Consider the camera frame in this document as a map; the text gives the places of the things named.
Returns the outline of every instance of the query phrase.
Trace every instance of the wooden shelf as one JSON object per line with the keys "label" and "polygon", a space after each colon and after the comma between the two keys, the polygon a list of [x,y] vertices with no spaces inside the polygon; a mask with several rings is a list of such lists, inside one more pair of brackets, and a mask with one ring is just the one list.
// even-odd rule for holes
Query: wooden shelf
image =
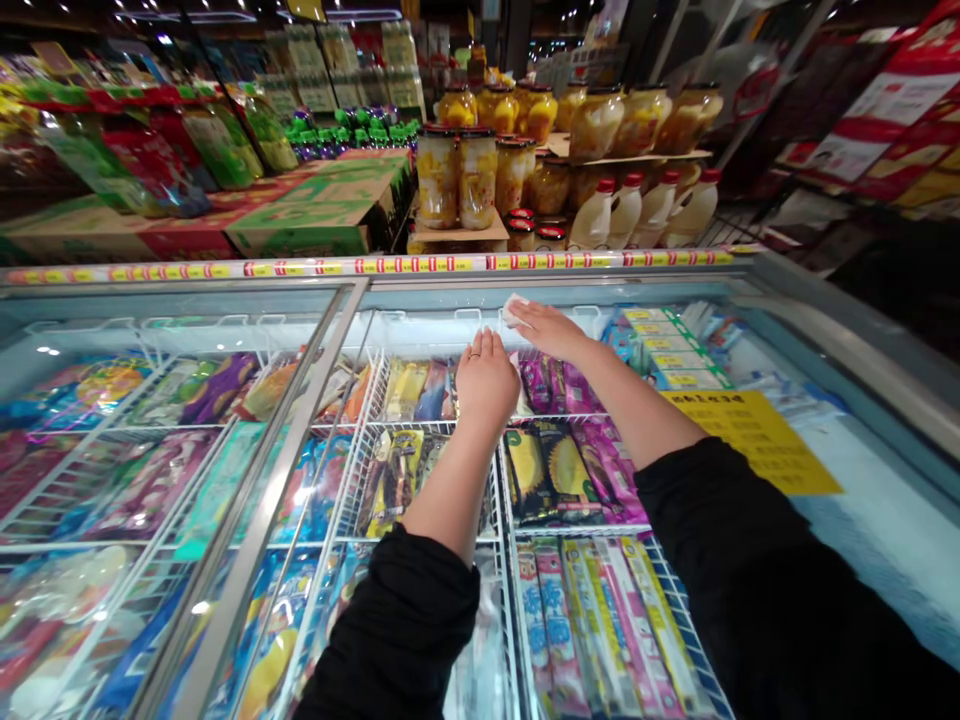
{"label": "wooden shelf", "polygon": [[[557,157],[570,157],[570,133],[550,133],[550,137],[547,139],[546,145],[541,145],[541,147],[547,148]],[[591,160],[590,162],[585,163],[571,163],[577,166],[581,165],[616,165],[620,163],[631,163],[631,162],[644,162],[651,160],[698,160],[700,158],[708,158],[713,155],[709,150],[694,150],[692,153],[687,153],[686,155],[637,155],[636,157],[631,158],[603,158],[602,160]]]}

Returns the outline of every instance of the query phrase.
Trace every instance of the black sleeve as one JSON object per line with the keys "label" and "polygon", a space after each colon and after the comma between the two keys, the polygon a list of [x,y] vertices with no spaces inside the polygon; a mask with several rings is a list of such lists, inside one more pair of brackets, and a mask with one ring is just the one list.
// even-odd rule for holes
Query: black sleeve
{"label": "black sleeve", "polygon": [[957,717],[960,675],[743,455],[708,438],[636,484],[740,720]]}
{"label": "black sleeve", "polygon": [[470,641],[480,572],[401,526],[370,558],[295,720],[442,718],[450,669]]}

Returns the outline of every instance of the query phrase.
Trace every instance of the human arm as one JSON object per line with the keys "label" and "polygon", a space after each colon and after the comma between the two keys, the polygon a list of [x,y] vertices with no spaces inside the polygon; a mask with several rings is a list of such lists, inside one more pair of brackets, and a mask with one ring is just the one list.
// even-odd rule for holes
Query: human arm
{"label": "human arm", "polygon": [[640,501],[737,717],[955,715],[957,674],[743,455],[693,432],[559,312],[511,310],[532,325],[520,329],[524,337],[580,369],[617,425],[640,468]]}
{"label": "human arm", "polygon": [[403,525],[374,549],[296,720],[441,717],[450,668],[476,619],[480,574],[471,565],[490,461],[519,392],[495,333],[468,346],[457,390],[457,429]]}

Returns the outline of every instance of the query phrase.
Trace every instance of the hand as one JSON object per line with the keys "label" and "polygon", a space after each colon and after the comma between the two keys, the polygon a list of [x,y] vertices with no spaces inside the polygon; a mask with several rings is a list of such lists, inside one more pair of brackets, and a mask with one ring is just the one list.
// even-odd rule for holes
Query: hand
{"label": "hand", "polygon": [[533,343],[537,350],[558,360],[579,365],[598,344],[555,307],[515,300],[510,305],[510,312],[530,326],[518,325],[517,332]]}
{"label": "hand", "polygon": [[481,424],[499,437],[517,407],[519,394],[520,378],[500,335],[490,328],[478,331],[457,368],[461,422]]}

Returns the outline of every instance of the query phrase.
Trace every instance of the white bottle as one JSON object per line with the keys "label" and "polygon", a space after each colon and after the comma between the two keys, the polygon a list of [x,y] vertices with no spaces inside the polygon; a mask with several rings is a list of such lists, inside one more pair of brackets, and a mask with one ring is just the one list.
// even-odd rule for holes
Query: white bottle
{"label": "white bottle", "polygon": [[613,188],[613,178],[603,178],[597,185],[597,191],[577,212],[567,239],[568,250],[594,250],[606,245],[610,235]]}
{"label": "white bottle", "polygon": [[666,248],[693,247],[700,233],[706,230],[717,211],[717,183],[719,170],[704,170],[700,181],[690,191],[686,207],[674,208],[660,244]]}
{"label": "white bottle", "polygon": [[643,198],[643,207],[640,210],[640,221],[633,230],[633,236],[627,245],[629,248],[656,247],[657,241],[663,235],[673,210],[674,200],[677,198],[677,184],[680,182],[680,173],[668,170],[663,174],[660,184],[648,192]]}
{"label": "white bottle", "polygon": [[623,187],[613,196],[613,213],[610,215],[610,239],[607,247],[611,250],[623,250],[640,221],[643,198],[640,197],[640,184],[643,173],[630,173],[623,181]]}

